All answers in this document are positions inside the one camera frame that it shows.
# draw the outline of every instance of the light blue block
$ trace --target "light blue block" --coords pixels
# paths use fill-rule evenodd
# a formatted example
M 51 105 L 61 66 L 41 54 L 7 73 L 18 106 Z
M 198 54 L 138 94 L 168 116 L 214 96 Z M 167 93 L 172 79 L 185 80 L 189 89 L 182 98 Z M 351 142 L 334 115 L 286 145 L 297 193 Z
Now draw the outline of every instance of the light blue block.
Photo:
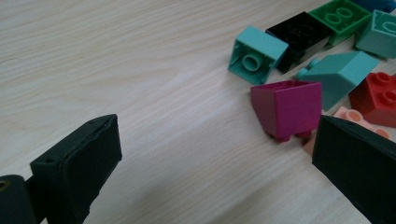
M 228 69 L 253 85 L 261 85 L 287 47 L 287 43 L 249 26 L 235 39 Z
M 322 107 L 329 110 L 355 89 L 379 61 L 362 51 L 328 55 L 313 60 L 297 79 L 322 83 Z
M 396 58 L 396 16 L 374 10 L 356 48 L 382 57 Z

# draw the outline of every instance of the red block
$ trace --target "red block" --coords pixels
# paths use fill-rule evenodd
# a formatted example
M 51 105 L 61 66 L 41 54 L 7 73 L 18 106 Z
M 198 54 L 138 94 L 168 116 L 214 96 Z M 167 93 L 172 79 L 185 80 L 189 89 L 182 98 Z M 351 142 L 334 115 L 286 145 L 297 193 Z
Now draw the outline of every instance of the red block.
M 349 94 L 353 109 L 359 110 L 364 119 L 396 128 L 396 77 L 386 73 L 370 73 Z

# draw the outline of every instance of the pink block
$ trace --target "pink block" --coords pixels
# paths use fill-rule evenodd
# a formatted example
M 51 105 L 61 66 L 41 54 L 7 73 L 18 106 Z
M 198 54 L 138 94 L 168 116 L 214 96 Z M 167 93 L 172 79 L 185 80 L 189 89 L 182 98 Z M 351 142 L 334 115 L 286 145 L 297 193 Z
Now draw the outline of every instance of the pink block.
M 339 119 L 346 119 L 348 121 L 354 122 L 359 124 L 360 126 L 373 131 L 374 133 L 377 133 L 385 138 L 390 139 L 390 133 L 383 129 L 383 128 L 376 128 L 373 124 L 369 123 L 367 120 L 363 119 L 363 115 L 361 112 L 354 110 L 354 109 L 347 109 L 344 106 L 341 106 L 337 112 L 333 115 L 336 118 Z M 315 138 L 316 135 L 313 135 L 311 139 L 308 140 L 308 142 L 305 143 L 303 146 L 304 150 L 309 154 L 312 155 L 314 152 L 314 146 L 315 146 Z
M 262 128 L 279 142 L 294 134 L 308 137 L 318 127 L 320 82 L 281 81 L 251 87 L 250 95 Z

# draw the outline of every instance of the table surface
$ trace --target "table surface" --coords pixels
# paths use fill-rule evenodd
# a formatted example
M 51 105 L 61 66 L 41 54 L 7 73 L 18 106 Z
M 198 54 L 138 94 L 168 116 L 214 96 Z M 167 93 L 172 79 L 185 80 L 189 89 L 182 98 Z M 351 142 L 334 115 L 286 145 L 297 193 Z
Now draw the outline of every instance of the table surface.
M 29 162 L 85 121 L 118 114 L 123 159 L 87 224 L 369 223 L 301 139 L 263 133 L 251 85 L 227 70 L 248 25 L 326 2 L 1 1 L 0 175 L 28 178 Z M 396 62 L 374 71 L 394 74 Z

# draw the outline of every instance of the black block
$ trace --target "black block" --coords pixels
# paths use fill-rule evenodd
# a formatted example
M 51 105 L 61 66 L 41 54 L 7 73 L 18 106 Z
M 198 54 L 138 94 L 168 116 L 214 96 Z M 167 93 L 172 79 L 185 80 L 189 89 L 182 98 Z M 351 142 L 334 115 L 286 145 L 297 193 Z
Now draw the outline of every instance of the black block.
M 333 30 L 306 12 L 282 21 L 265 32 L 289 44 L 277 65 L 283 73 L 320 51 L 333 34 Z
M 373 223 L 396 223 L 396 144 L 322 116 L 313 164 Z
M 116 115 L 92 119 L 32 161 L 49 223 L 82 223 L 121 160 Z

